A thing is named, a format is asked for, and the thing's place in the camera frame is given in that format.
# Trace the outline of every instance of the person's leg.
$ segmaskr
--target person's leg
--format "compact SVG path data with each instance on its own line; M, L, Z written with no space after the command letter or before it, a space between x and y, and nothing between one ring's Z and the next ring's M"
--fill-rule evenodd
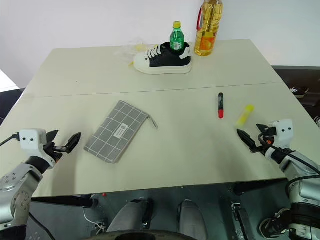
M107 232L140 230L149 211L152 214L152 202L150 200L132 200L118 212Z
M178 232L196 240L208 239L202 213L191 200L184 200L178 207Z

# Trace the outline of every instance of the green bottle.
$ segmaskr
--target green bottle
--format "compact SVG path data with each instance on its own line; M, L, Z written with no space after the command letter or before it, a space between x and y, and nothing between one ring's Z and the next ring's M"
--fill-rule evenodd
M170 36L170 48L174 51L181 51L185 47L185 35L181 31L181 23L173 22L173 32Z

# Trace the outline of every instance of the gray plaid pencil case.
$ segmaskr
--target gray plaid pencil case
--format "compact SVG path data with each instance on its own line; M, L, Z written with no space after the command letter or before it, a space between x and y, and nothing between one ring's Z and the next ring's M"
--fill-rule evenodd
M83 149L107 163L114 164L146 119L151 119L154 127L158 129L158 125L149 114L119 101Z

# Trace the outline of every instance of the yellow oil bottle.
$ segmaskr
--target yellow oil bottle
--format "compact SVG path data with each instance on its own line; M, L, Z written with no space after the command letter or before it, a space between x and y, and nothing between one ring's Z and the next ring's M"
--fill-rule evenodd
M222 17L223 3L221 0L204 0L198 15L197 33L194 52L199 56L208 56L212 53L219 22Z

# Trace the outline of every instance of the yellow highlighter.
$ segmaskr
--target yellow highlighter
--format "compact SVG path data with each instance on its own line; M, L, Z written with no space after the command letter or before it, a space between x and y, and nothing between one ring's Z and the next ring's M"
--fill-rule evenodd
M245 125L245 123L247 122L249 116L251 115L251 113L255 110L255 106L249 104L247 106L245 106L244 111L242 112L241 116L239 117L238 121L236 121L235 126L240 128L243 127Z

